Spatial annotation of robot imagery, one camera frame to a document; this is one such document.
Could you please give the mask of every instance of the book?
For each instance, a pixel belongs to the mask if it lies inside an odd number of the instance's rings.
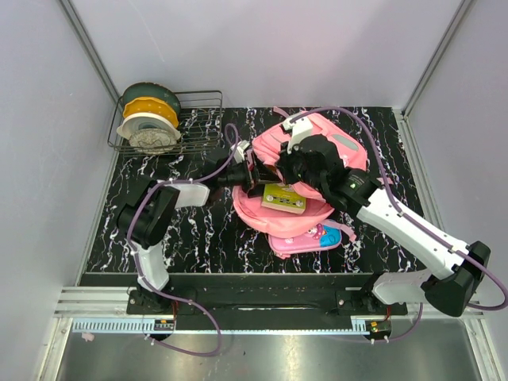
[[[306,198],[297,194],[291,185],[267,184],[264,186],[261,206],[288,213],[302,214],[305,212]]]

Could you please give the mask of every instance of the wall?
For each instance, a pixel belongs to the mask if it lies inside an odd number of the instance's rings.
[[[0,38],[0,379],[27,380],[83,258],[113,105],[56,2],[3,2]]]
[[[410,122],[446,229],[491,249],[489,268],[508,283],[508,3],[477,2],[417,103]],[[483,281],[484,303],[500,292]],[[508,310],[489,315],[508,372]]]
[[[119,91],[227,106],[404,106],[460,0],[74,0]]]

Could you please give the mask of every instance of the wire dish rack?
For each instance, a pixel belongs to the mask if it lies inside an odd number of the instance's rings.
[[[124,108],[120,97],[111,121],[108,145],[120,155],[131,157],[195,154],[217,147],[221,141],[222,92],[219,90],[181,91],[175,95],[182,105],[178,116],[178,130],[182,134],[179,143],[160,145],[156,148],[131,146],[126,139],[117,134],[117,127],[123,122],[121,117],[117,120],[117,114],[121,115]]]

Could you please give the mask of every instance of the black marble table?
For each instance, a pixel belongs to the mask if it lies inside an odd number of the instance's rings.
[[[289,114],[298,108],[285,109]],[[389,108],[351,108],[369,126],[381,153],[394,194],[422,214],[416,187],[404,153],[397,124]],[[360,128],[348,116],[324,113],[368,151],[369,169],[378,173],[372,148]],[[236,124],[241,138],[250,140],[280,123],[282,117],[271,108],[225,109],[222,125]],[[129,193],[139,176],[157,179],[196,178],[202,158],[192,156],[147,156],[118,158],[114,176],[102,211],[86,272],[135,272],[129,247],[115,227],[117,204]],[[164,238],[165,264],[169,272],[197,273],[340,273],[373,271],[414,271],[419,263],[399,244],[380,231],[353,220],[347,214],[339,222],[354,228],[357,241],[325,252],[311,252],[281,260],[270,249],[263,233],[249,228],[235,213],[230,190],[212,207],[177,210],[173,225]]]

